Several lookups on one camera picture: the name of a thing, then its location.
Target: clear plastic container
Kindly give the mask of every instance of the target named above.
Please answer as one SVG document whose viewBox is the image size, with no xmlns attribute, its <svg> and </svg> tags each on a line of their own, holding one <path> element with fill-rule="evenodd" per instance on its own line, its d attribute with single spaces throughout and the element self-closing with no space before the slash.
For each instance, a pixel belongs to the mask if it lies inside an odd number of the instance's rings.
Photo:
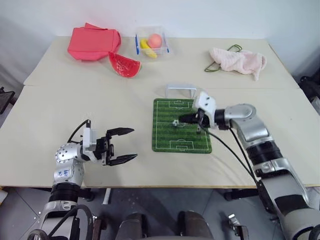
<svg viewBox="0 0 320 240">
<path fill-rule="evenodd" d="M 159 34 L 161 36 L 162 46 L 158 48 L 142 48 L 140 44 L 141 39 L 148 39 L 152 34 Z M 168 41 L 165 32 L 161 26 L 145 26 L 137 28 L 135 34 L 135 47 L 136 54 L 139 57 L 148 59 L 150 61 L 156 61 L 159 58 L 163 58 L 164 56 L 170 53 Z M 156 53 L 156 57 L 149 56 L 152 52 Z"/>
</svg>

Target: red folded cloth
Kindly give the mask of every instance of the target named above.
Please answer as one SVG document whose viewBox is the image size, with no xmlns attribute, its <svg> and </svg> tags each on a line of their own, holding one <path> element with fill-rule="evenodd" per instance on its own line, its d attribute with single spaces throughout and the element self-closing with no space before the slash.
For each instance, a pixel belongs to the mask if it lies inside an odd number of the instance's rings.
<svg viewBox="0 0 320 240">
<path fill-rule="evenodd" d="M 77 60 L 96 61 L 116 53 L 121 45 L 117 30 L 100 28 L 89 23 L 75 27 L 68 47 L 68 53 Z"/>
</svg>

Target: pink towel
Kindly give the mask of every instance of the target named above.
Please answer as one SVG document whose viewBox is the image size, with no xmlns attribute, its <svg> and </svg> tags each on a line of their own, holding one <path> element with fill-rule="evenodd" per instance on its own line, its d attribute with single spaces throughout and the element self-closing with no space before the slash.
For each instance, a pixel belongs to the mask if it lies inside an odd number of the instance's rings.
<svg viewBox="0 0 320 240">
<path fill-rule="evenodd" d="M 237 71 L 241 74 L 253 74 L 254 80 L 259 79 L 260 71 L 267 64 L 267 59 L 260 53 L 250 51 L 232 52 L 213 47 L 209 50 L 213 60 L 220 64 L 222 70 Z"/>
</svg>

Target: small toy ball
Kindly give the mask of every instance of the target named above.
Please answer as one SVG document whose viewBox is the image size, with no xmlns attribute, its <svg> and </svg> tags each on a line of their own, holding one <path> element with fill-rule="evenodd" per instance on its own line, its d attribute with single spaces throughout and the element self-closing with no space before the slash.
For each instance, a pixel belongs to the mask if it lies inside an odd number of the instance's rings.
<svg viewBox="0 0 320 240">
<path fill-rule="evenodd" d="M 178 124 L 179 124 L 179 120 L 173 120 L 172 126 L 178 127 Z"/>
<path fill-rule="evenodd" d="M 159 34 L 151 34 L 147 41 L 148 45 L 152 49 L 157 49 L 162 46 L 162 38 Z"/>
<path fill-rule="evenodd" d="M 201 133 L 201 130 L 202 130 L 201 127 L 198 125 L 198 127 L 196 128 L 196 133 L 197 133 L 197 134 L 200 134 L 200 133 Z"/>
</svg>

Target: green string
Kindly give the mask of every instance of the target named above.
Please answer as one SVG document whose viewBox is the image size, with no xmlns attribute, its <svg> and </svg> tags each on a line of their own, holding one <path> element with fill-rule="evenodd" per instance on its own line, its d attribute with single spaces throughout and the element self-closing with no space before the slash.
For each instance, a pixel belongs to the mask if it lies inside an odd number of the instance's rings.
<svg viewBox="0 0 320 240">
<path fill-rule="evenodd" d="M 232 45 L 231 47 L 229 47 L 229 48 L 227 49 L 227 51 L 230 51 L 230 50 L 233 49 L 233 48 L 236 49 L 236 50 L 234 51 L 235 53 L 238 53 L 238 52 L 240 52 L 240 51 L 242 50 L 242 46 L 240 46 L 240 45 L 238 45 L 238 44 L 234 44 L 234 45 Z M 207 72 L 207 73 L 214 73 L 214 72 L 219 71 L 219 70 L 221 69 L 220 65 L 219 65 L 219 67 L 218 67 L 217 69 L 209 69 L 209 68 L 210 68 L 211 66 L 213 66 L 214 64 L 218 64 L 218 63 L 216 63 L 216 62 L 214 61 L 214 62 L 211 63 L 209 66 L 207 66 L 204 71 Z"/>
</svg>

